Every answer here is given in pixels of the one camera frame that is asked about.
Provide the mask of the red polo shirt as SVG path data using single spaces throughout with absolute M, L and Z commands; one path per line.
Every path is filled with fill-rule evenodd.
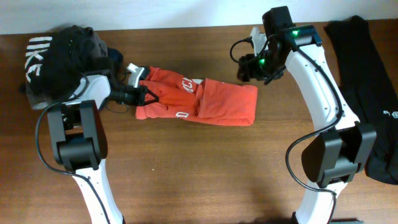
M 180 118 L 218 126 L 250 126 L 256 117 L 257 87 L 203 79 L 149 67 L 139 82 L 159 97 L 158 102 L 136 108 L 136 119 Z

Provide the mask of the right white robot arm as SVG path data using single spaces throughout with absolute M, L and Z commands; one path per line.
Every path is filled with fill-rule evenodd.
M 322 40 L 312 25 L 298 26 L 288 7 L 273 7 L 262 16 L 264 31 L 254 27 L 246 42 L 253 53 L 238 59 L 238 78 L 265 84 L 289 72 L 305 100 L 313 132 L 301 155 L 307 177 L 291 223 L 332 223 L 343 189 L 364 170 L 376 130 L 360 122 L 328 68 Z

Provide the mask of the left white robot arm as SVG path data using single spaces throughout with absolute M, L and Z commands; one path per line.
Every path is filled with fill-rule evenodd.
M 103 68 L 84 72 L 80 85 L 67 101 L 45 110 L 53 157 L 60 168 L 53 170 L 70 176 L 85 201 L 92 223 L 124 223 L 116 205 L 106 173 L 108 142 L 100 118 L 107 101 L 132 106 L 155 103 L 159 97 L 140 82 L 149 67 L 130 63 L 127 82 L 121 83 L 114 71 Z

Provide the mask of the navy folded shirt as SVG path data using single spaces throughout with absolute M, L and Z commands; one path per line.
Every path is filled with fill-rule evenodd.
M 124 60 L 123 54 L 117 49 L 108 47 L 107 50 L 108 50 L 108 57 L 112 59 L 117 66 L 120 66 Z

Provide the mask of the black garment at right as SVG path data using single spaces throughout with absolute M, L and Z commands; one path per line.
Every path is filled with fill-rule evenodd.
M 362 123 L 374 126 L 377 138 L 366 163 L 366 175 L 397 184 L 397 95 L 369 31 L 359 16 L 332 21 L 325 32 L 340 72 L 340 90 Z

